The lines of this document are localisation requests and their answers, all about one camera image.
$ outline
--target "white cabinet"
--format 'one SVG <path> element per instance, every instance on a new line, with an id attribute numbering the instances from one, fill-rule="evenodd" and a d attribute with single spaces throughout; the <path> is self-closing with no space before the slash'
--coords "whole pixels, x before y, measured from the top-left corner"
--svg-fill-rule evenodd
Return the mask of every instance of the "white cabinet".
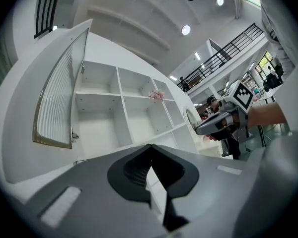
<path id="1" fill-rule="evenodd" d="M 192 152 L 190 131 L 167 85 L 127 69 L 90 61 L 76 82 L 83 156 L 89 159 L 144 144 Z M 150 99 L 160 89 L 166 100 Z"/>
<path id="2" fill-rule="evenodd" d="M 87 156 L 132 145 L 121 96 L 76 94 L 80 140 Z"/>
<path id="3" fill-rule="evenodd" d="M 124 100 L 135 143 L 172 129 L 162 101 L 149 97 L 124 97 Z"/>
<path id="4" fill-rule="evenodd" d="M 183 123 L 183 116 L 182 116 L 182 113 L 180 112 L 176 102 L 175 101 L 165 100 L 164 104 L 167 108 L 167 111 L 170 115 L 170 118 L 173 122 L 173 125 L 177 126 L 177 125 Z"/>
<path id="5" fill-rule="evenodd" d="M 154 79 L 155 85 L 157 86 L 157 89 L 161 90 L 162 92 L 164 92 L 164 98 L 166 100 L 174 100 L 169 87 L 167 86 L 166 83 L 161 82 L 159 80 Z"/>
<path id="6" fill-rule="evenodd" d="M 80 91 L 82 93 L 120 94 L 117 68 L 106 64 L 85 61 Z"/>
<path id="7" fill-rule="evenodd" d="M 155 89 L 150 77 L 126 70 L 119 69 L 122 94 L 125 96 L 145 96 Z"/>

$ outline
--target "balcony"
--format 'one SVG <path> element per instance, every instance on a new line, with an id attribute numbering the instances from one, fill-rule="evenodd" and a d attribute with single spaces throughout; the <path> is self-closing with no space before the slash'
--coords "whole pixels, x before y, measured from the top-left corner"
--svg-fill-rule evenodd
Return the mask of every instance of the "balcony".
<path id="1" fill-rule="evenodd" d="M 253 43 L 262 33 L 263 31 L 257 27 L 255 23 L 252 24 L 215 55 L 210 57 L 201 66 L 186 76 L 184 81 L 189 84 L 190 89 L 194 88 L 202 80 L 210 78 L 211 74 L 246 49 L 246 47 Z M 177 84 L 177 86 L 183 90 L 181 83 Z"/>

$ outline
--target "ceiling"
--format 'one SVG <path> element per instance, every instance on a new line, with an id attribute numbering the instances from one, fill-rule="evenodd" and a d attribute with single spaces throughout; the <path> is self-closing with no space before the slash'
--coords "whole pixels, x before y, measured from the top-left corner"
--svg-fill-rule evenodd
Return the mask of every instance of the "ceiling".
<path id="1" fill-rule="evenodd" d="M 172 76 L 177 78 L 178 80 L 175 83 L 179 83 L 180 77 L 186 77 L 191 72 L 196 70 L 197 67 L 199 67 L 203 62 L 205 62 L 207 59 L 209 59 L 213 53 L 211 49 L 209 49 L 208 43 L 205 42 L 203 45 L 201 45 L 196 52 L 200 56 L 200 60 L 197 59 L 195 54 L 191 54 L 187 59 L 185 59 L 173 72 Z"/>
<path id="2" fill-rule="evenodd" d="M 175 70 L 194 50 L 221 27 L 221 20 L 235 18 L 234 0 L 88 0 L 91 32 L 138 55 L 158 70 Z M 191 33 L 181 29 L 190 25 Z"/>

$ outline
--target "hand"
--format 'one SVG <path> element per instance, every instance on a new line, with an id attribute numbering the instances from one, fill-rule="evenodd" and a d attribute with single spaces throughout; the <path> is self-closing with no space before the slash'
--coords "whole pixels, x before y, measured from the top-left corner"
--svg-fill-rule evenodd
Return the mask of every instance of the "hand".
<path id="1" fill-rule="evenodd" d="M 214 137 L 212 137 L 212 135 L 206 135 L 206 137 L 207 137 L 209 140 L 217 141 Z"/>

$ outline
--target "white ceiling beam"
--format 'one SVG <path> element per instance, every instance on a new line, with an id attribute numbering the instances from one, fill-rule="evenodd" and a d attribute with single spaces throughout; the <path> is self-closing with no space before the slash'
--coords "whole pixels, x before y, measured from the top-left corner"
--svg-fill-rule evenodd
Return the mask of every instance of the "white ceiling beam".
<path id="1" fill-rule="evenodd" d="M 135 49 L 135 48 L 126 46 L 125 44 L 122 44 L 122 43 L 119 43 L 119 42 L 116 42 L 116 41 L 113 41 L 113 42 L 116 43 L 117 45 L 119 45 L 119 46 L 125 48 L 126 50 L 129 50 L 130 52 L 132 52 L 132 53 L 134 53 L 135 55 L 139 56 L 139 57 L 142 58 L 143 60 L 149 61 L 150 64 L 155 63 L 155 64 L 158 65 L 158 64 L 160 63 L 157 59 L 155 59 L 155 58 L 153 58 L 153 57 L 151 57 L 151 56 L 148 56 L 147 54 L 142 53 L 141 51 L 139 51 L 139 50 L 137 50 L 137 49 Z"/>
<path id="2" fill-rule="evenodd" d="M 150 5 L 151 5 L 153 8 L 157 9 L 158 11 L 160 11 L 161 14 L 162 14 L 163 16 L 165 16 L 165 17 L 172 23 L 172 25 L 174 25 L 175 29 L 176 29 L 178 32 L 181 32 L 181 30 L 182 30 L 182 29 L 181 29 L 182 26 L 180 26 L 180 25 L 178 24 L 177 19 L 176 19 L 175 17 L 173 17 L 172 15 L 170 15 L 170 14 L 166 11 L 166 9 L 165 9 L 160 3 L 158 3 L 156 0 L 145 0 L 145 1 L 148 2 L 148 3 L 150 3 Z"/>
<path id="3" fill-rule="evenodd" d="M 124 21 L 137 29 L 139 29 L 141 32 L 145 33 L 146 35 L 150 36 L 152 39 L 154 39 L 156 42 L 158 42 L 165 50 L 169 51 L 170 50 L 170 45 L 163 40 L 161 37 L 156 35 L 153 31 L 149 30 L 145 26 L 139 24 L 138 22 L 132 20 L 131 18 L 128 18 L 120 13 L 116 13 L 112 10 L 97 6 L 97 5 L 90 5 L 88 8 L 89 11 L 95 11 L 101 14 L 105 14 L 111 17 L 115 17 L 121 21 Z"/>

